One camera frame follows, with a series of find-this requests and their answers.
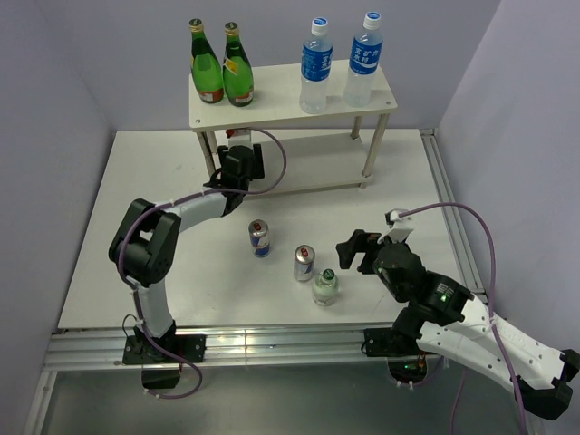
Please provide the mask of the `clear chang bottle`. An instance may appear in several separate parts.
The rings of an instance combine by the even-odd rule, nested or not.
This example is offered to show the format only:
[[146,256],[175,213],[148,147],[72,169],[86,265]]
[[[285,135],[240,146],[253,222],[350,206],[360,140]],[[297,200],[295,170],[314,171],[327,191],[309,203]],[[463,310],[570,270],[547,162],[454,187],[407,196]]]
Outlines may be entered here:
[[329,306],[334,303],[339,291],[338,278],[331,268],[326,268],[314,279],[312,297],[316,304]]

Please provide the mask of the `red bull can front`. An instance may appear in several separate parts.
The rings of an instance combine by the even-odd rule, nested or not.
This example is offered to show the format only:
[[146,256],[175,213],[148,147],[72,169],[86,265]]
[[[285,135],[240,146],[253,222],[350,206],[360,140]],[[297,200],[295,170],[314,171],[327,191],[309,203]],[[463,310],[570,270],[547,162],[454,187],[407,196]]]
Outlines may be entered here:
[[314,273],[315,251],[311,246],[298,246],[294,254],[294,278],[298,282],[307,282]]

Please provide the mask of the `small pocari sweat bottle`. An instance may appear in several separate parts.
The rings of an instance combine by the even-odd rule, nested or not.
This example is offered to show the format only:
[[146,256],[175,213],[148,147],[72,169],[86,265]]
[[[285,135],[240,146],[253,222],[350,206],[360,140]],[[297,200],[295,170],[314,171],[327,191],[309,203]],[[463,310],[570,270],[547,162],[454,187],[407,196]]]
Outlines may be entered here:
[[327,104],[327,81],[334,50],[328,31],[328,20],[316,17],[312,21],[311,34],[303,43],[299,104],[306,113],[321,113]]

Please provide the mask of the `large pocari sweat bottle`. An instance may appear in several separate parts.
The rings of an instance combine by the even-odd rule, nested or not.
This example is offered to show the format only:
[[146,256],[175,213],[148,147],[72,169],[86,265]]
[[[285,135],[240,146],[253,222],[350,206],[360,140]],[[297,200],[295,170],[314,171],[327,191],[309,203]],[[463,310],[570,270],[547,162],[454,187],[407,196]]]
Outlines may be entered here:
[[344,101],[352,107],[366,106],[371,99],[372,80],[382,53],[382,16],[371,11],[365,14],[362,30],[353,37],[349,69],[343,92]]

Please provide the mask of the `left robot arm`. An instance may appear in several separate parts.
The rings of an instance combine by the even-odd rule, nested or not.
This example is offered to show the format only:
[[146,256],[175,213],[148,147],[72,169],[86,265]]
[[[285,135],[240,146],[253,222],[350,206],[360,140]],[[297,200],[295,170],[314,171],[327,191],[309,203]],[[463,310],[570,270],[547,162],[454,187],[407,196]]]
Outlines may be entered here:
[[186,200],[156,204],[133,200],[109,248],[109,259],[132,292],[137,311],[136,341],[156,362],[177,351],[176,322],[169,311],[165,278],[172,267],[180,233],[232,213],[265,176],[259,144],[220,146],[217,169],[203,189]]

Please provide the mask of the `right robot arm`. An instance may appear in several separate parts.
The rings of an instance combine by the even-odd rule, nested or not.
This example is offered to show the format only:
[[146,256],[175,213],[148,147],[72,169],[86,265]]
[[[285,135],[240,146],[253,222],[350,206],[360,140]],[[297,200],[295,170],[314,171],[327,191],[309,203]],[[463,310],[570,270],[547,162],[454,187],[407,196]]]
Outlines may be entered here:
[[378,276],[402,303],[389,327],[364,330],[362,351],[369,357],[436,353],[486,375],[507,391],[519,388],[523,407],[554,421],[567,410],[579,372],[579,354],[532,339],[488,307],[465,286],[427,270],[409,246],[361,229],[337,244],[339,266],[347,269],[356,254],[358,272]]

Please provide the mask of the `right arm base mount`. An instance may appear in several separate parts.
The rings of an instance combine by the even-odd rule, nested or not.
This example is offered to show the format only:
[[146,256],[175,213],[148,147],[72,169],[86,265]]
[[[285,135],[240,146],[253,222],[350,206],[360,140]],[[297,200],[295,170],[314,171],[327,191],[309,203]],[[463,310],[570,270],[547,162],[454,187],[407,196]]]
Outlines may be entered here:
[[391,327],[366,328],[362,333],[361,352],[368,358],[382,358],[397,388],[413,390],[429,382],[445,366],[443,357],[420,350],[413,340]]

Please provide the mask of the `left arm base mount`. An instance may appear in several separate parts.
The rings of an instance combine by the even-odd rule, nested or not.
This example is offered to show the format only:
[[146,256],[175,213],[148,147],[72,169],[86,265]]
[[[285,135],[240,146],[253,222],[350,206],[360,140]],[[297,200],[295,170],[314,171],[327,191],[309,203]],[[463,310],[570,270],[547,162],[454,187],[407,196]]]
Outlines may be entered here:
[[[151,343],[142,333],[126,339],[121,363],[123,366],[141,368],[141,384],[151,395],[162,399],[180,399],[197,392],[203,375],[197,367],[206,350],[204,334],[175,335]],[[169,394],[178,386],[183,370],[189,367],[198,375],[195,386],[187,392]]]

